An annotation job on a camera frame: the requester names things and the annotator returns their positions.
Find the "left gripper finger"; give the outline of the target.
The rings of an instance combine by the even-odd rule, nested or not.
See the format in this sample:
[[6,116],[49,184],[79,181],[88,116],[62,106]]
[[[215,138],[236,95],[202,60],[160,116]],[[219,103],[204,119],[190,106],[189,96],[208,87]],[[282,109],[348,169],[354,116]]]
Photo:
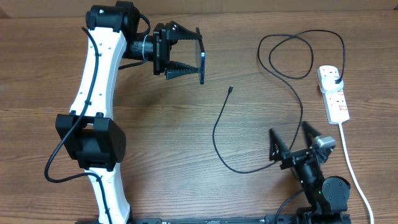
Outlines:
[[175,21],[170,21],[169,40],[200,40],[201,34],[190,31]]
[[197,72],[198,69],[196,67],[176,61],[170,61],[165,68],[165,76],[167,80]]

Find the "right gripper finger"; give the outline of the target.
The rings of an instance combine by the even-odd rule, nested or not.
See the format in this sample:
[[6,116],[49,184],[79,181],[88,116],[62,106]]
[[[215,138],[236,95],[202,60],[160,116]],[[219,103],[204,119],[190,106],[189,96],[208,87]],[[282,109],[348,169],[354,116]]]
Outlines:
[[283,161],[291,157],[291,152],[285,145],[276,130],[271,128],[269,130],[270,149],[269,149],[269,160],[270,161]]
[[321,133],[310,126],[307,121],[302,122],[302,128],[307,146],[311,146],[314,139],[321,135]]

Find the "Samsung Galaxy smartphone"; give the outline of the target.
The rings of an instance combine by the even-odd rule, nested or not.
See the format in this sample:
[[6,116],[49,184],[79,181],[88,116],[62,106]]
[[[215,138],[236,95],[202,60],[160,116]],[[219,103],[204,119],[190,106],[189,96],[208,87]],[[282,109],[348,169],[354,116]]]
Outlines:
[[205,83],[205,49],[202,37],[195,41],[195,60],[197,63],[196,69],[201,85]]

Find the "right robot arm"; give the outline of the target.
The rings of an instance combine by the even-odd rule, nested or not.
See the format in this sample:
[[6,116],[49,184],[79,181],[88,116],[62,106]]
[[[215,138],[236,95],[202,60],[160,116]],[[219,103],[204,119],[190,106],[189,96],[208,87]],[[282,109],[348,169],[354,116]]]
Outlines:
[[[333,152],[336,142],[332,136],[323,135],[306,121],[302,123],[307,144],[306,149],[292,152],[287,149],[282,138],[274,129],[269,130],[271,161],[280,161],[280,168],[290,169],[301,185],[301,190],[290,196],[275,215],[267,215],[266,220],[274,223],[350,223],[348,209],[350,183],[340,176],[324,177],[321,165]],[[308,201],[293,215],[282,215],[283,208],[301,193]]]

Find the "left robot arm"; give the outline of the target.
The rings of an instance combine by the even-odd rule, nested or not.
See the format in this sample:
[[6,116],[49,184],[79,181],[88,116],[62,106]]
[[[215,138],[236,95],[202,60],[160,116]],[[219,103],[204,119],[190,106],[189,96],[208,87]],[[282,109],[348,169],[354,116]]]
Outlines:
[[205,79],[205,49],[199,30],[171,21],[139,32],[145,16],[132,2],[94,5],[86,13],[88,48],[80,87],[68,114],[55,127],[60,145],[76,160],[93,186],[98,223],[132,223],[132,208],[124,194],[121,162],[126,135],[114,122],[113,96],[121,60],[135,67],[152,62],[155,75],[173,79],[196,73]]

